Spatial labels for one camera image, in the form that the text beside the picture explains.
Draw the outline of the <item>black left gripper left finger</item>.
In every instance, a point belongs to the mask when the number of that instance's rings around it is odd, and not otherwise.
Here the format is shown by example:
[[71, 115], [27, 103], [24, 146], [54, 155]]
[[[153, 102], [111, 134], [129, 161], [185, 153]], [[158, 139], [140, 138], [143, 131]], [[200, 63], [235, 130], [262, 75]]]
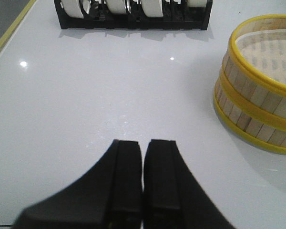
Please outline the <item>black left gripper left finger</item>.
[[25, 208], [15, 229], [139, 229], [142, 156], [135, 141], [114, 140], [81, 178]]

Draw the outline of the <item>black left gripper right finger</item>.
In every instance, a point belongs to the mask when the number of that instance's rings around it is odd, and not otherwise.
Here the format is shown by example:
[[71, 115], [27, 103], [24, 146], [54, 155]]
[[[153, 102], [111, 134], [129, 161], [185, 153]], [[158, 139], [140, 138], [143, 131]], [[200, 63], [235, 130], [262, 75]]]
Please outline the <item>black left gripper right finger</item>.
[[145, 229], [232, 229], [196, 181], [175, 141], [151, 140], [144, 160]]

